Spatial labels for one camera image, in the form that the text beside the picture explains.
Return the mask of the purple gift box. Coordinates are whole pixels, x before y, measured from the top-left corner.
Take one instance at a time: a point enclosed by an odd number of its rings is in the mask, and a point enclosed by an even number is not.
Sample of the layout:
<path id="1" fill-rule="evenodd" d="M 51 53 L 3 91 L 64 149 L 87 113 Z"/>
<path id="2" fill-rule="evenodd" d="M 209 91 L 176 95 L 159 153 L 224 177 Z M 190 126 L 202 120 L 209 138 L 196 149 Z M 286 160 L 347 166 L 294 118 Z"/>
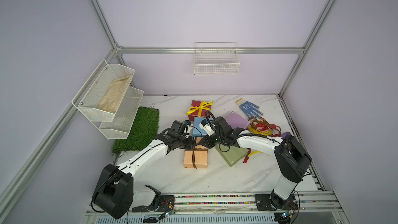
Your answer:
<path id="1" fill-rule="evenodd" d="M 226 118 L 226 122 L 232 129 L 241 128 L 246 130 L 250 125 L 250 122 L 247 119 L 235 112 L 231 112 L 231 114 Z"/>

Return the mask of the green gift box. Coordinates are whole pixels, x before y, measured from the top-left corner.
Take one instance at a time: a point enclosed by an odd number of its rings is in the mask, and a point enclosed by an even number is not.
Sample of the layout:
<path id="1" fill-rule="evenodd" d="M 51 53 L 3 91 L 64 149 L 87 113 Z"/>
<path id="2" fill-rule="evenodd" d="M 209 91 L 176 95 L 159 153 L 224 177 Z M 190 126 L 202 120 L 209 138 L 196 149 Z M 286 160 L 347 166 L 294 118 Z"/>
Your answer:
<path id="1" fill-rule="evenodd" d="M 247 148 L 238 148 L 235 146 L 227 147 L 221 144 L 216 145 L 215 149 L 219 152 L 229 167 L 233 167 L 238 162 L 243 160 L 248 153 Z"/>

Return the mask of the blue gift box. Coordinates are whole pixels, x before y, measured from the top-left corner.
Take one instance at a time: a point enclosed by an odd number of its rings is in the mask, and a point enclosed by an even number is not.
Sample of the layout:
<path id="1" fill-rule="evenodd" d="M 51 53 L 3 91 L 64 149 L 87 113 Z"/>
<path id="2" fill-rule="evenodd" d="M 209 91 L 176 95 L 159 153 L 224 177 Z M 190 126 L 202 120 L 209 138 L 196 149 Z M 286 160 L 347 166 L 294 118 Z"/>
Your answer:
<path id="1" fill-rule="evenodd" d="M 193 121 L 193 129 L 192 129 L 192 136 L 193 137 L 204 137 L 207 135 L 206 131 L 200 127 L 200 124 L 203 120 L 206 120 L 206 118 L 202 117 L 195 117 Z"/>

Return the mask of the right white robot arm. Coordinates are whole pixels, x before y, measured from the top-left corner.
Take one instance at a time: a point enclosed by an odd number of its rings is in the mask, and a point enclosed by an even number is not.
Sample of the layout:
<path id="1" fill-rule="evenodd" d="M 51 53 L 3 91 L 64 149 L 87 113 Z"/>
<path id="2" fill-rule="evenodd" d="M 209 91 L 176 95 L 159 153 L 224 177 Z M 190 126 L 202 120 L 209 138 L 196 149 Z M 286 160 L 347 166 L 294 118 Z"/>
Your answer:
<path id="1" fill-rule="evenodd" d="M 222 117 L 215 117 L 211 111 L 205 112 L 205 121 L 200 124 L 206 132 L 201 144 L 207 148 L 215 145 L 241 147 L 275 157 L 281 176 L 272 190 L 270 199 L 288 201 L 297 185 L 307 175 L 312 158 L 301 143 L 292 135 L 269 137 L 255 134 L 243 128 L 232 127 Z"/>

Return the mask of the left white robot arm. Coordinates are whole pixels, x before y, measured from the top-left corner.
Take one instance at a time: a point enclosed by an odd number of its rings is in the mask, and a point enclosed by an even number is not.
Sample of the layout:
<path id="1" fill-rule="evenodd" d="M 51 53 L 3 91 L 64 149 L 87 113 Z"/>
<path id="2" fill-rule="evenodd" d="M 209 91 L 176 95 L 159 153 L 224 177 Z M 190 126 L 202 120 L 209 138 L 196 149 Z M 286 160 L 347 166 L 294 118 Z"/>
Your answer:
<path id="1" fill-rule="evenodd" d="M 91 197 L 92 210 L 119 219 L 133 208 L 155 212 L 161 205 L 161 192 L 151 185 L 135 189 L 137 177 L 156 161 L 175 149 L 196 146 L 190 135 L 192 126 L 175 120 L 170 128 L 157 134 L 138 154 L 116 166 L 103 168 Z"/>

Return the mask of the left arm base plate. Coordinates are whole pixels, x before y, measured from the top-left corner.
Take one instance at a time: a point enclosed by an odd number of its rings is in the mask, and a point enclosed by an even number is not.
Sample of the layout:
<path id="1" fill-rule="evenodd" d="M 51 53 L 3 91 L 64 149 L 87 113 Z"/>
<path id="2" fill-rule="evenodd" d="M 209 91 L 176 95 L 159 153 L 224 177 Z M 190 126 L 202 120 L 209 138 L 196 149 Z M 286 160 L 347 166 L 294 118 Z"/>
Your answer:
<path id="1" fill-rule="evenodd" d="M 174 208 L 175 196 L 163 195 L 156 188 L 145 185 L 134 192 L 131 212 L 164 212 Z"/>

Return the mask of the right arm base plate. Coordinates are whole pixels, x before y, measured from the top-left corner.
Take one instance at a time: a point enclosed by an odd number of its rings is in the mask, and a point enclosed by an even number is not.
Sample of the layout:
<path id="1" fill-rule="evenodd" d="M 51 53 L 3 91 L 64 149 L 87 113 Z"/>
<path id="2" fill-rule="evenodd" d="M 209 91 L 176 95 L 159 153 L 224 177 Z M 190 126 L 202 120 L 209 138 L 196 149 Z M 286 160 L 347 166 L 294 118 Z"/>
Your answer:
<path id="1" fill-rule="evenodd" d="M 274 191 L 270 194 L 255 194 L 255 203 L 259 211 L 298 210 L 299 206 L 292 192 L 287 199 L 278 196 Z"/>

